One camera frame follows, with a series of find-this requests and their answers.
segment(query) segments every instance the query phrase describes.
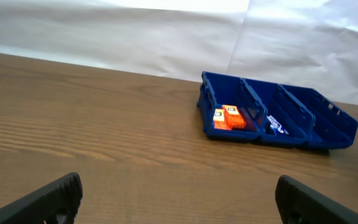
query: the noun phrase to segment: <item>blue plastic container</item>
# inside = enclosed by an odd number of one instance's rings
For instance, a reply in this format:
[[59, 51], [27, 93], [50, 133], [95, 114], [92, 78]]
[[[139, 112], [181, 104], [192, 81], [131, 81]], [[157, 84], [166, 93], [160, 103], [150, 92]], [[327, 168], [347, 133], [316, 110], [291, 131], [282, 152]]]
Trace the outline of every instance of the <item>blue plastic container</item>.
[[312, 88], [284, 85], [316, 117], [308, 147], [344, 149], [353, 144], [358, 122]]
[[[197, 105], [209, 138], [256, 140], [319, 149], [349, 147], [358, 122], [314, 89], [203, 72]], [[215, 109], [234, 105], [247, 123], [244, 130], [215, 129]], [[273, 116], [288, 134], [271, 132]]]

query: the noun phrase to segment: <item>black object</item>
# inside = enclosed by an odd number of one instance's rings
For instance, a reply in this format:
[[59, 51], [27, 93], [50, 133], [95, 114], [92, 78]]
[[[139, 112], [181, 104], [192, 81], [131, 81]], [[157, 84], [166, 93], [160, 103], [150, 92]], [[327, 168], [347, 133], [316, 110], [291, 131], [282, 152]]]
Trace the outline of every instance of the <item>black object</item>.
[[[287, 175], [276, 203], [284, 224], [358, 224], [358, 214]], [[80, 176], [70, 173], [0, 208], [0, 223], [72, 224], [82, 199]]]
[[279, 178], [276, 203], [284, 224], [358, 224], [358, 214], [287, 175]]
[[0, 208], [0, 224], [72, 224], [81, 199], [80, 176], [72, 172]]

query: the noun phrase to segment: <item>white sheet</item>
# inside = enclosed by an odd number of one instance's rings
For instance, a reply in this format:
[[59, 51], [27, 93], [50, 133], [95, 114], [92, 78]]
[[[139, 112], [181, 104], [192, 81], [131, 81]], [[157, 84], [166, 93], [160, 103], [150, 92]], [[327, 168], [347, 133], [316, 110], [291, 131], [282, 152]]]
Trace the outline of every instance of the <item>white sheet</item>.
[[358, 104], [358, 1], [252, 1], [246, 14], [247, 6], [0, 0], [0, 53], [194, 81], [208, 70]]

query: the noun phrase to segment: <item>wooden surface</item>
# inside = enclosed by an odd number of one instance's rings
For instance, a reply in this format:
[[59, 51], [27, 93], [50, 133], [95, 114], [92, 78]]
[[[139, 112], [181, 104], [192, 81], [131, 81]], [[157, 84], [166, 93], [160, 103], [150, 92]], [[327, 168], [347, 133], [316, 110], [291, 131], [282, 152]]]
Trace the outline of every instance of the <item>wooden surface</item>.
[[77, 171], [76, 223], [281, 223], [282, 174], [358, 212], [358, 132], [329, 154], [210, 141], [199, 85], [0, 55], [0, 207]]

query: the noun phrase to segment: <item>white fabric wall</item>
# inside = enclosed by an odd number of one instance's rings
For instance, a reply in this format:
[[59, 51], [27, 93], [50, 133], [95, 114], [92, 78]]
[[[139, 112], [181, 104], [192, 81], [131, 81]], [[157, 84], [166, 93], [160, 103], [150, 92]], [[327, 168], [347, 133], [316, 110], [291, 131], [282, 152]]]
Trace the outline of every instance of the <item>white fabric wall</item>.
[[358, 1], [0, 0], [0, 52], [199, 81], [208, 70], [358, 104]]

